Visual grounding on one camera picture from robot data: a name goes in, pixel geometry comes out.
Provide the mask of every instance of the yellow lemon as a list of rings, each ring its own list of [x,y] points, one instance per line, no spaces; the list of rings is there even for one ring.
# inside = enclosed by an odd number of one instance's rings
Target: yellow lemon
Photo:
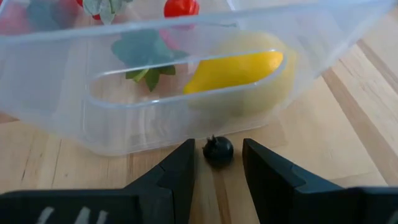
[[[203,60],[183,92],[190,94],[257,82],[277,70],[283,58],[281,52],[259,52]]]
[[[201,61],[183,89],[185,94],[250,83],[257,85],[198,96],[188,101],[190,107],[204,114],[219,115],[226,122],[232,117],[239,117],[245,123],[254,114],[266,116],[283,102],[294,85],[296,53],[274,35],[239,31],[210,54],[231,55],[255,51],[262,52]]]

